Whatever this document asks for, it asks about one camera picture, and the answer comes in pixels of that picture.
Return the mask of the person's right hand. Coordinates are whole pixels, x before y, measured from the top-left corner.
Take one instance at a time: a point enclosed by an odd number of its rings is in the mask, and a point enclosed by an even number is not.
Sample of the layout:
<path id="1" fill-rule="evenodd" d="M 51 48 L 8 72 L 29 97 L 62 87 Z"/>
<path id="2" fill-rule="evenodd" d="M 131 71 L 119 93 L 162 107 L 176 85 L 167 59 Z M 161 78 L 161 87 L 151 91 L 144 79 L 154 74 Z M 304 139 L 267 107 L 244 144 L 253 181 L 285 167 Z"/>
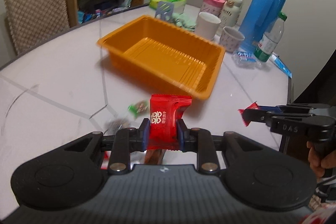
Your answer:
<path id="1" fill-rule="evenodd" d="M 327 169 L 332 169 L 336 167 L 336 153 L 333 151 L 323 159 L 321 159 L 315 149 L 312 142 L 308 141 L 306 143 L 307 148 L 309 148 L 308 162 L 310 168 L 313 170 L 317 178 L 322 178 Z"/>

